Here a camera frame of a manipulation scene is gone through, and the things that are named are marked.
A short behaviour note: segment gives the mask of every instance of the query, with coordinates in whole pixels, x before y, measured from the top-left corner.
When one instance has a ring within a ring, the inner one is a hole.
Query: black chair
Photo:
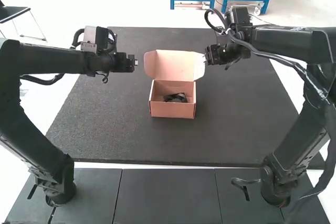
[[[38,29],[40,30],[43,38],[36,38],[36,37],[31,37],[31,36],[26,36],[26,35],[22,35],[22,34],[19,34],[17,28],[16,28],[16,25],[14,23],[14,18],[22,15],[22,14],[25,14],[27,12],[30,12],[31,16],[33,17]],[[43,41],[47,41],[46,39],[46,36],[44,36],[40,26],[38,25],[38,23],[36,22],[36,19],[35,17],[33,16],[33,14],[31,13],[30,11],[30,8],[29,7],[18,7],[18,6],[5,6],[2,1],[0,0],[0,24],[3,24],[3,23],[6,23],[7,21],[12,21],[13,22],[13,25],[15,27],[15,30],[17,32],[17,34],[20,36],[20,37],[27,37],[27,38],[33,38],[33,39],[39,39],[39,40],[43,40]],[[6,38],[6,36],[3,34],[3,32],[0,30],[0,34]]]

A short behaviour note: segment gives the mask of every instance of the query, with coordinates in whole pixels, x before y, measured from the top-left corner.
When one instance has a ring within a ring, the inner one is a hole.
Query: black robotic arm
[[[20,106],[19,80],[53,84],[64,73],[96,74],[133,72],[133,55],[117,52],[117,35],[101,27],[86,27],[83,42],[62,49],[16,40],[0,39],[0,144],[25,162],[36,176],[36,186],[44,189],[51,206],[67,203],[76,193],[73,181],[74,161],[55,147],[29,120]],[[61,73],[50,81],[27,74]]]
[[[217,14],[223,27],[213,26],[208,20],[209,13]],[[285,207],[290,203],[291,190],[306,173],[309,162],[331,139],[319,182],[296,203],[289,222],[310,196],[326,188],[335,170],[336,28],[254,26],[245,7],[233,8],[224,17],[210,9],[205,13],[205,20],[217,36],[217,44],[206,48],[208,65],[226,65],[228,69],[237,61],[256,55],[294,68],[305,81],[303,109],[285,139],[265,157],[260,179],[247,182],[235,178],[232,180],[234,185],[260,182],[265,201]],[[307,69],[278,55],[305,61]]]

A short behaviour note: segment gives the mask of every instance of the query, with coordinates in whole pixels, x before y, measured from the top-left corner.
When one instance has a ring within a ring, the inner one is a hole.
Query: black cable
[[[321,192],[323,192],[327,185],[329,184],[332,176],[334,175],[335,167],[336,167],[336,108],[335,105],[327,105],[325,108],[325,120],[327,122],[327,131],[330,136],[330,142],[328,145],[328,155],[327,159],[324,163],[324,171],[319,178],[319,181],[315,185],[315,187],[308,192],[306,192],[303,196],[301,196],[296,202],[289,215],[284,222],[284,224],[289,224],[295,214],[300,211],[301,207],[307,203],[312,196],[317,196]]]
[[[262,21],[262,22],[264,22],[264,23],[266,23],[266,24],[274,25],[274,26],[278,26],[278,25],[276,25],[276,24],[273,24],[273,23],[271,23],[271,22],[268,22],[268,21],[265,21],[265,20],[263,20],[263,19],[261,19],[261,18],[258,18],[256,15],[253,15],[253,14],[251,14],[251,13],[249,13],[248,15],[250,15],[250,16],[252,16],[252,17],[255,17],[256,19],[258,19],[258,20],[260,20],[260,21]]]
[[[73,36],[73,41],[70,47],[71,49],[75,49],[76,47],[80,45],[80,42],[78,42],[78,39],[79,39],[79,35],[81,35],[82,33],[84,33],[84,28],[79,29],[77,32],[75,32]]]
[[[219,29],[218,27],[215,27],[213,24],[211,24],[211,22],[208,19],[209,13],[212,13],[212,12],[214,12],[214,10],[212,10],[212,9],[208,9],[208,10],[205,11],[205,13],[204,13],[205,22],[208,24],[209,27],[211,27],[212,30],[214,30],[218,33],[222,33],[223,30]]]
[[[105,50],[102,50],[100,53],[101,54],[109,54],[110,52],[112,52],[114,49],[115,49],[115,45],[117,44],[117,39],[116,39],[116,36],[114,35],[114,32],[109,29],[109,34],[112,36],[113,38],[113,42],[110,38],[108,38],[108,42],[110,44],[112,44],[112,47],[108,48],[108,49],[105,49]]]
[[[84,33],[83,28],[79,29],[77,32],[75,32],[75,35],[73,36],[73,41],[72,41],[72,45],[71,45],[70,49],[75,49],[76,47],[78,47],[80,45],[80,42],[78,42],[78,38],[82,33]],[[51,80],[43,80],[43,79],[25,74],[23,76],[20,76],[20,79],[26,80],[26,81],[31,81],[31,82],[34,82],[34,83],[40,84],[40,85],[50,86],[50,85],[53,85],[54,83],[56,83],[57,81],[59,81],[60,79],[62,79],[63,76],[64,76],[64,73],[59,73],[59,74],[55,75],[54,78],[52,78]]]
[[[223,17],[223,15],[216,9],[208,9],[206,10],[205,14],[204,14],[204,18],[206,23],[215,31],[222,33],[223,31],[220,30],[219,28],[213,26],[211,24],[211,22],[208,20],[208,15],[210,12],[215,13],[218,18],[222,21],[223,25],[225,26],[225,19]],[[287,60],[281,56],[275,55],[275,54],[271,54],[269,52],[263,52],[263,51],[259,51],[258,49],[256,49],[254,46],[252,46],[250,43],[237,39],[234,36],[234,31],[231,30],[230,28],[226,31],[227,35],[229,36],[229,38],[231,39],[232,42],[244,46],[246,48],[248,48],[252,53],[254,53],[257,56],[261,56],[267,59],[272,59],[275,60],[287,67],[292,67],[295,69],[295,71],[298,73],[298,75],[305,81],[305,83],[308,83],[311,85],[312,88],[315,89],[316,93],[319,95],[319,97],[323,100],[326,101],[328,104],[332,104],[333,102],[330,101],[328,99],[328,91],[322,87],[322,85],[316,80],[316,78],[311,74],[308,73],[307,70],[301,66],[299,63],[295,62],[295,61],[291,61],[291,60]]]
[[[106,74],[96,72],[96,74],[99,75],[99,76],[104,76],[104,78],[102,80],[104,84],[106,84],[109,81],[110,72],[107,72]]]
[[[249,13],[248,15],[250,15],[250,16],[252,16],[252,17],[255,17],[256,19],[258,19],[258,20],[260,20],[260,21],[262,21],[262,22],[264,22],[264,23],[266,23],[266,24],[277,26],[276,24],[271,23],[271,22],[268,22],[268,21],[265,21],[265,20],[263,20],[263,19],[257,17],[256,15],[251,14],[251,13]]]
[[[222,16],[222,14],[217,11],[217,10],[208,10],[209,12],[214,12],[216,13],[216,15],[220,18],[220,20],[222,21],[223,25],[225,26],[225,20],[224,17]],[[208,25],[213,28],[214,26],[207,20],[207,15],[208,13],[205,15],[206,18],[206,22],[208,23]],[[330,136],[330,142],[328,145],[328,155],[327,155],[327,159],[325,160],[325,167],[324,167],[324,171],[321,175],[321,177],[319,178],[318,183],[316,184],[316,186],[308,191],[307,193],[305,193],[299,200],[296,201],[294,207],[292,208],[292,210],[290,211],[290,214],[287,218],[287,220],[284,222],[285,224],[289,224],[294,215],[301,209],[301,207],[311,199],[311,196],[316,196],[319,195],[322,191],[324,191],[327,187],[327,185],[329,184],[333,174],[334,174],[334,170],[336,167],[336,108],[335,105],[333,103],[332,100],[330,100],[330,98],[328,98],[328,92],[327,90],[325,90],[320,83],[315,79],[315,77],[313,75],[311,75],[310,73],[307,72],[307,70],[305,68],[303,68],[300,64],[291,61],[291,60],[287,60],[284,59],[283,57],[277,56],[275,54],[270,54],[268,52],[262,52],[257,50],[255,47],[253,47],[250,43],[237,39],[234,36],[234,32],[229,28],[226,30],[226,34],[230,37],[231,41],[234,43],[237,43],[241,46],[244,46],[246,48],[248,48],[251,52],[253,52],[255,55],[257,56],[261,56],[261,57],[265,57],[268,59],[273,59],[281,64],[284,64],[285,66],[288,67],[292,67],[295,69],[295,71],[299,74],[299,76],[305,81],[305,83],[309,83],[317,92],[317,94],[319,95],[319,97],[321,98],[322,101],[326,102],[325,103],[325,120],[327,123],[327,131],[329,133]],[[245,180],[241,180],[239,179],[238,182],[242,183],[242,182],[247,182]],[[239,186],[237,184],[237,181],[232,180],[233,185]]]
[[[25,74],[24,76],[20,76],[20,79],[22,80],[26,80],[26,81],[31,81],[40,85],[45,85],[45,86],[49,86],[54,84],[55,82],[59,81],[60,79],[62,79],[64,76],[64,73],[60,73],[58,75],[56,75],[54,78],[52,78],[51,80],[43,80],[34,76],[30,76],[28,74]]]
[[[219,3],[221,6],[223,6],[223,4],[221,4],[218,0],[215,0],[217,3]],[[227,6],[226,6],[226,9],[229,9]]]

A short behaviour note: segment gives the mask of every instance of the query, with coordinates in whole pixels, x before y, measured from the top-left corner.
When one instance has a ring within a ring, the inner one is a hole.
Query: open cardboard box
[[[196,82],[205,71],[203,54],[156,50],[144,55],[144,69],[153,79],[149,95],[151,116],[195,118]],[[188,103],[164,102],[164,95],[185,93]]]

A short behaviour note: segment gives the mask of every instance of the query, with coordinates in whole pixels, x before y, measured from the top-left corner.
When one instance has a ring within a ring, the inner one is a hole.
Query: black platform
[[[258,167],[297,118],[267,59],[241,60],[228,71],[206,67],[197,81],[194,120],[151,118],[151,79],[143,55],[156,49],[204,52],[211,29],[112,28],[118,50],[135,54],[134,73],[81,76],[47,137],[77,161]],[[324,168],[318,154],[310,168]]]
[[[29,178],[7,223],[52,224],[281,224],[290,206],[279,210],[264,202],[259,185],[245,194],[230,184],[232,177],[258,178],[257,169],[76,169],[78,194],[67,205],[51,208]],[[293,198],[312,186],[304,177]],[[329,224],[314,197],[295,223]]]

